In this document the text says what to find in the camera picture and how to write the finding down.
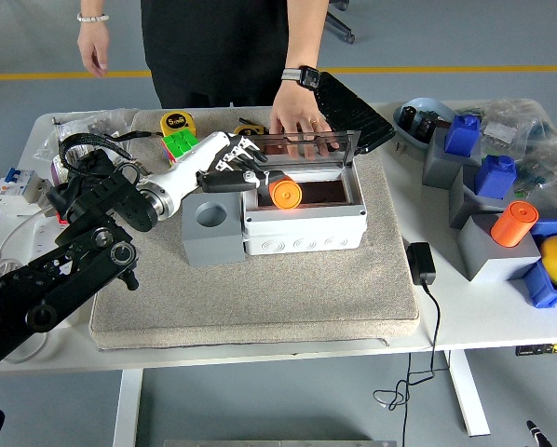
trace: gray block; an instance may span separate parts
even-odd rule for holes
[[[482,165],[482,146],[477,141],[471,151],[471,156],[456,156],[444,152],[444,144],[448,129],[436,128],[429,142],[428,153],[424,160],[422,184],[435,188],[450,189],[456,174],[462,166]]]
[[[502,212],[514,200],[512,188],[504,198],[477,196],[475,176],[479,170],[477,166],[465,165],[456,175],[448,194],[448,223],[452,228],[460,230],[473,214]]]
[[[469,281],[492,282],[522,278],[541,257],[531,233],[516,247],[502,247],[490,236],[500,214],[476,214],[467,220],[457,244]]]
[[[202,193],[184,198],[182,242],[193,267],[245,261],[239,193]]]

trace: white electrical box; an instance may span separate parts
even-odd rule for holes
[[[242,193],[248,254],[355,249],[367,210],[353,156],[358,132],[250,137],[268,156],[262,169],[282,170],[301,188],[301,203],[282,210],[263,188]],[[290,147],[291,155],[286,154]]]

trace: gray floor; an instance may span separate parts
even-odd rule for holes
[[[144,70],[138,2],[107,4],[110,69]],[[0,0],[0,74],[79,72],[76,2]],[[557,2],[352,0],[335,13],[349,46],[325,33],[319,65],[557,65]],[[368,102],[531,98],[557,127],[557,73],[347,74]],[[16,165],[34,120],[46,113],[158,107],[147,78],[0,81],[0,177]],[[557,446],[557,355],[468,352],[492,435],[467,437],[449,375],[412,389],[408,446],[532,446],[532,418]],[[416,368],[428,364],[414,356]],[[166,439],[397,440],[402,409],[372,399],[402,377],[406,356],[297,360],[147,371],[138,445]],[[107,446],[119,372],[0,378],[7,420],[0,446]]]

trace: black power adapter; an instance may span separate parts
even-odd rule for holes
[[[414,242],[407,248],[407,261],[411,268],[411,278],[416,286],[432,284],[436,279],[436,267],[427,242]]]

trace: black shirt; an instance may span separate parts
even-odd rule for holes
[[[142,0],[142,27],[153,76],[215,96],[280,83],[286,0]]]

